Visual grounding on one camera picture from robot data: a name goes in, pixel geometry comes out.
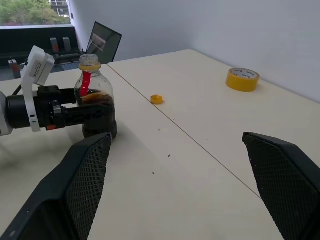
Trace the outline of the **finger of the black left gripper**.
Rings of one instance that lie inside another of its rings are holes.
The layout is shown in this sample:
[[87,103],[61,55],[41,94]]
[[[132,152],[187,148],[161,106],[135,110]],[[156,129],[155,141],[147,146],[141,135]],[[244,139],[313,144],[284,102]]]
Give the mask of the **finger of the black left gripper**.
[[76,97],[73,88],[60,89],[61,104],[76,104]]
[[103,104],[89,104],[65,109],[65,126],[103,127],[113,120],[115,109]]

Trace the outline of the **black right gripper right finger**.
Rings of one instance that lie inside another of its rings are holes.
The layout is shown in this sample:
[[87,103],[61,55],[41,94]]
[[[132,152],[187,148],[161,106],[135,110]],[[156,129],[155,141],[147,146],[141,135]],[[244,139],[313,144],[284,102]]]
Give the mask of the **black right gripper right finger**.
[[285,240],[320,238],[320,168],[295,144],[245,132],[257,189]]

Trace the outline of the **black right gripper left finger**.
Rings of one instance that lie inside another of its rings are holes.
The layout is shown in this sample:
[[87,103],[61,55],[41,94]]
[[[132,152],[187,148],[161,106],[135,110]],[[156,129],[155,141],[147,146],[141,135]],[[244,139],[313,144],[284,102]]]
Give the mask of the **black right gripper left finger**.
[[103,194],[110,133],[74,144],[35,188],[2,240],[86,240]]

